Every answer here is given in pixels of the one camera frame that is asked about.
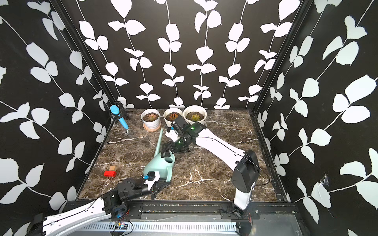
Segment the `mint green watering can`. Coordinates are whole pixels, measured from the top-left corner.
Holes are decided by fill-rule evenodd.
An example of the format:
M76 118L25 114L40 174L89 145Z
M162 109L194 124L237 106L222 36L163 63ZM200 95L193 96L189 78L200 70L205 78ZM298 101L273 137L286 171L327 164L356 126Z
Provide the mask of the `mint green watering can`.
M149 172L159 171L160 179L170 182L173 175L173 166L175 163L175 156L174 154L170 157L161 158L161 147L162 147L162 136L163 136L164 129L160 129L159 138L157 147L155 150L155 155L152 160L145 166L143 171L143 176L147 175Z

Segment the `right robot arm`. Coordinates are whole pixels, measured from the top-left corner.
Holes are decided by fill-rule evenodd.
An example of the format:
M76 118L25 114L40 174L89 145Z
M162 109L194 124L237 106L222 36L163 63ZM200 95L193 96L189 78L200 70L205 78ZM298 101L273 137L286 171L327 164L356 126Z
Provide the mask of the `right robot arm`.
M176 133L177 139L164 143L160 156L166 158L175 153L187 152L192 143L214 154L233 171L231 182L236 190L233 210L229 212L239 219L244 218L261 171L256 153L230 145L199 122L189 124L182 118L177 118L171 123L171 129Z

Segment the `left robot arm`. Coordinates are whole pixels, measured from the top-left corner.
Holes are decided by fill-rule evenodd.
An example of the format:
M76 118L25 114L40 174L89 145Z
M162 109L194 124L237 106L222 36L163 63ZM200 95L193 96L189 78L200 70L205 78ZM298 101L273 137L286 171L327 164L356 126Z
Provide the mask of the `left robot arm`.
M27 227L27 236L66 236L92 223L131 217L135 207L132 200L143 196L156 196L171 182L158 176L138 184L133 178L120 181L116 188L99 198L75 209L56 215L38 214Z

